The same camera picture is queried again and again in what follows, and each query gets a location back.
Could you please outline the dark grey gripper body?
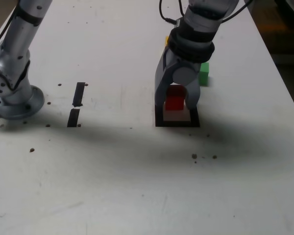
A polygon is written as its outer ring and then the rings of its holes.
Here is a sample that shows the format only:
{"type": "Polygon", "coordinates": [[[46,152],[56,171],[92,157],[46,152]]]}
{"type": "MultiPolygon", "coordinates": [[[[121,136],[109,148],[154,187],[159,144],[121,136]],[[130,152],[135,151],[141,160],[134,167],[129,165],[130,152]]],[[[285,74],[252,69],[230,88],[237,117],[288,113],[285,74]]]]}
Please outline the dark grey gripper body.
{"type": "Polygon", "coordinates": [[[188,60],[180,58],[180,57],[177,59],[177,69],[178,70],[191,69],[195,73],[199,73],[200,68],[201,68],[201,63],[195,63],[195,62],[188,61],[188,60]]]}

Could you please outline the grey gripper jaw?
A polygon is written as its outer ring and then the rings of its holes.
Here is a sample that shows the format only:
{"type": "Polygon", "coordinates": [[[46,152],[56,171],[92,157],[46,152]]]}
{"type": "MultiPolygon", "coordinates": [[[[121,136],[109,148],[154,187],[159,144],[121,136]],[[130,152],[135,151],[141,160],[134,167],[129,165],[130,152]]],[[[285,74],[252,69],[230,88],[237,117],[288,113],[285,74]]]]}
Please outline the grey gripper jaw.
{"type": "Polygon", "coordinates": [[[189,110],[195,109],[200,98],[200,85],[194,69],[182,67],[173,73],[173,82],[186,90],[185,104],[189,110]]]}
{"type": "Polygon", "coordinates": [[[155,74],[155,106],[163,106],[166,99],[166,92],[173,83],[173,73],[179,68],[178,57],[165,47],[158,63],[155,74]]]}

